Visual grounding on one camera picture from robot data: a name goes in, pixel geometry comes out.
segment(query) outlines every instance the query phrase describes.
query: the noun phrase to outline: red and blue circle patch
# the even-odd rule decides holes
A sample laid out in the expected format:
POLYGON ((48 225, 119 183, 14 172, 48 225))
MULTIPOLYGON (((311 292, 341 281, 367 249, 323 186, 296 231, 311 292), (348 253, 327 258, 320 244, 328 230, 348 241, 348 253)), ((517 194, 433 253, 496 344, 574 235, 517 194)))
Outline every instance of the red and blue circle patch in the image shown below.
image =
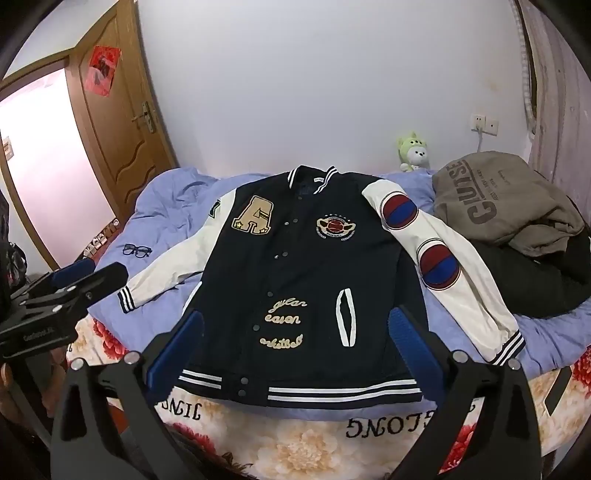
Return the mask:
POLYGON ((418 248, 417 255, 421 276, 431 290, 445 290, 460 277, 459 262, 441 240, 427 240, 418 248))
POLYGON ((416 220, 418 209, 405 194, 393 192, 382 202, 382 216, 388 228, 400 230, 416 220))

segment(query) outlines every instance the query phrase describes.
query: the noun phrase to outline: floral bedspread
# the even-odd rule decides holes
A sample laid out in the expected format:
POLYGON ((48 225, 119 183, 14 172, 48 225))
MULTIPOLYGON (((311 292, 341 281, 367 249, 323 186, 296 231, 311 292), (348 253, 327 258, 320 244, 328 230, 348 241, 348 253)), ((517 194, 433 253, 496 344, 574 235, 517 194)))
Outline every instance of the floral bedspread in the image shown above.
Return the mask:
MULTIPOLYGON (((107 364, 125 355, 126 349, 92 317, 80 321, 76 329, 79 337, 70 346, 69 361, 81 356, 91 365, 107 364)), ((530 388, 546 455, 578 434, 591 414, 591 347, 570 372, 548 372, 530 381, 530 388)), ((444 471, 462 460, 481 408, 482 400, 475 400, 444 471)), ((382 480, 398 466, 434 413, 348 421, 282 420, 236 411, 177 387, 167 401, 156 405, 156 411, 215 462, 264 480, 382 480)))

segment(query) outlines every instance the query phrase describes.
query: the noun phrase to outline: eyeglasses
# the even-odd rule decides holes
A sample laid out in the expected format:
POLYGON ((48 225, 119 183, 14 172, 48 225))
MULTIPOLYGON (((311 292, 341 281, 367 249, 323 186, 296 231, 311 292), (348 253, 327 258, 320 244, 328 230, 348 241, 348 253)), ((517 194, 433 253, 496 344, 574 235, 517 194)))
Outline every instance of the eyeglasses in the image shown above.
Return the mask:
POLYGON ((152 249, 150 247, 136 247, 134 244, 125 244, 123 246, 124 255, 135 254, 137 258, 144 258, 149 257, 150 253, 152 253, 152 249))

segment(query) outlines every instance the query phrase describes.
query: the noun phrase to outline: jacket pocket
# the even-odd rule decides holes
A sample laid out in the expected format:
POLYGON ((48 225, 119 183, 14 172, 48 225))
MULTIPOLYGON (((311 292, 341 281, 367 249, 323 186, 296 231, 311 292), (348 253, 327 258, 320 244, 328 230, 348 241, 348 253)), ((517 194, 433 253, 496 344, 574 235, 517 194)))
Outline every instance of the jacket pocket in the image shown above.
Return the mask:
POLYGON ((355 345, 355 339, 357 338, 357 321, 355 318, 355 305, 353 304, 353 294, 351 293, 350 288, 346 288, 341 290, 336 297, 336 324, 339 328, 339 335, 340 341, 343 346, 351 347, 355 345), (345 295, 345 299, 347 301, 347 305, 349 306, 349 312, 351 314, 351 331, 349 336, 347 337, 347 330, 345 328, 345 321, 343 320, 343 314, 340 310, 342 301, 343 301, 343 294, 345 295))

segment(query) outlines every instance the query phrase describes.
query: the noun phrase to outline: gray sweatshirt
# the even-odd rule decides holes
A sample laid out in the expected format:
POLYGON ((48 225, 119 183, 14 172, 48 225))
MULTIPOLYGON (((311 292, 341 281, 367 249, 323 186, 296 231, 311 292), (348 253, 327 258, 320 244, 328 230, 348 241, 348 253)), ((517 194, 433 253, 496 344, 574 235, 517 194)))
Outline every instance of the gray sweatshirt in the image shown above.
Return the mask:
POLYGON ((469 240, 529 257, 565 251, 584 221, 570 199, 517 155, 473 153, 433 176, 435 216, 469 240))

